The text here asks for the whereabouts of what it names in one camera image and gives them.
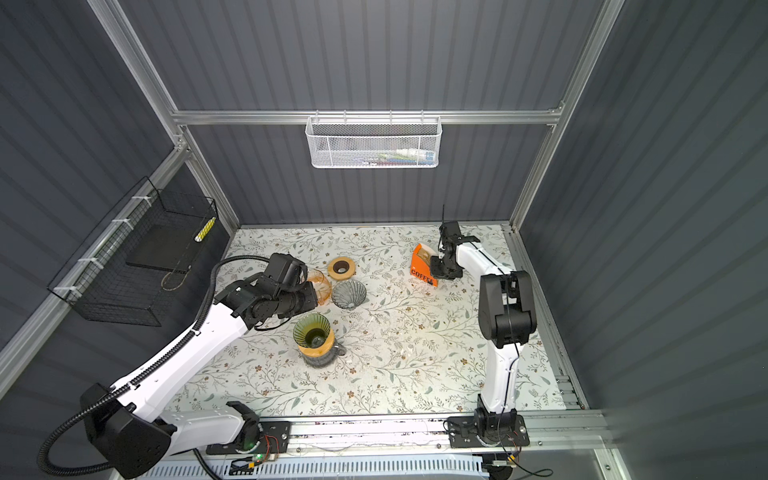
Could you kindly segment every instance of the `floral tablecloth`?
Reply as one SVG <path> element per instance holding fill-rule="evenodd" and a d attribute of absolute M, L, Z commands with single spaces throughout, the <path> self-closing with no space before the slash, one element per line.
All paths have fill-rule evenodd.
<path fill-rule="evenodd" d="M 462 225 L 462 232 L 511 266 L 500 226 Z M 355 260 L 354 278 L 366 285 L 367 301 L 348 311 L 329 300 L 315 310 L 348 353 L 314 369 L 300 358 L 294 322 L 250 332 L 184 385 L 170 408 L 211 409 L 238 399 L 263 416 L 473 410 L 485 379 L 478 287 L 469 275 L 435 288 L 409 273 L 415 246 L 436 248 L 438 238 L 437 226 L 238 230 L 228 256 L 287 252 L 323 272 L 335 257 Z M 217 286 L 259 268 L 256 261 L 228 264 Z M 518 410 L 564 409 L 537 333 L 521 353 L 515 397 Z"/>

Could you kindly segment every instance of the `yellow handle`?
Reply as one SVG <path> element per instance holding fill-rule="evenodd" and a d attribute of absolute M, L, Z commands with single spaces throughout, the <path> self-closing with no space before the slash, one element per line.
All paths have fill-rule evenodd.
<path fill-rule="evenodd" d="M 214 228 L 214 223 L 216 223 L 216 217 L 213 217 L 210 220 L 208 220 L 208 223 L 206 223 L 205 227 L 203 227 L 203 229 L 200 230 L 200 232 L 194 238 L 194 241 L 202 242 L 203 238 L 205 238 L 205 236 L 208 235 L 208 232 L 210 232 L 210 229 Z"/>

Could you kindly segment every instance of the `black corrugated hose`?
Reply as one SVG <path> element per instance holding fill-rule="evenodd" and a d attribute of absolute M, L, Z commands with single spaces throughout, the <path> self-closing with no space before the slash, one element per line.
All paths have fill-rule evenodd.
<path fill-rule="evenodd" d="M 214 301 L 214 294 L 216 293 L 216 274 L 218 273 L 219 269 L 225 263 L 233 262 L 235 260 L 260 260 L 262 262 L 267 262 L 267 263 L 269 263 L 270 261 L 270 259 L 266 257 L 261 257 L 259 255 L 237 255 L 235 257 L 225 258 L 224 260 L 221 260 L 219 263 L 214 265 L 214 268 L 210 271 L 210 283 L 208 286 L 208 291 L 205 294 L 203 305 L 200 306 L 200 310 L 197 312 L 197 317 L 195 318 L 195 322 L 192 327 L 192 330 L 198 330 L 205 322 L 205 317 L 208 315 L 208 311 L 210 310 L 210 305 Z M 179 340 L 178 343 L 176 343 L 176 345 L 174 345 L 170 350 L 168 350 L 165 353 L 165 355 L 163 355 L 155 363 L 150 365 L 149 368 L 145 369 L 143 372 L 136 375 L 129 383 L 137 386 L 141 382 L 141 380 L 146 379 L 152 372 L 154 372 L 155 370 L 160 368 L 161 365 L 166 363 L 169 358 L 176 355 L 176 352 L 181 350 L 181 348 L 187 343 L 189 343 L 189 341 L 195 336 L 192 330 L 188 331 L 186 335 L 181 337 L 181 340 Z M 111 402 L 112 400 L 116 399 L 118 396 L 123 395 L 129 389 L 130 389 L 130 386 L 126 383 L 119 389 L 116 389 L 113 392 L 109 392 L 106 396 L 99 399 L 98 402 L 83 409 L 82 412 L 79 412 L 77 415 L 71 417 L 69 420 L 62 423 L 56 430 L 54 430 L 45 439 L 45 441 L 41 445 L 40 452 L 38 452 L 38 468 L 40 468 L 43 472 L 49 475 L 56 475 L 58 477 L 75 477 L 78 475 L 88 475 L 89 473 L 101 472 L 108 468 L 112 468 L 112 465 L 110 465 L 109 462 L 99 463 L 97 465 L 89 465 L 87 467 L 60 467 L 58 465 L 54 465 L 53 463 L 51 463 L 51 459 L 48 456 L 51 452 L 51 447 L 53 446 L 54 443 L 56 443 L 56 440 L 58 440 L 59 437 L 64 435 L 64 432 L 69 430 L 73 425 L 80 422 L 82 419 L 84 419 L 89 413 L 93 412 L 95 409 L 98 409 L 105 403 Z"/>

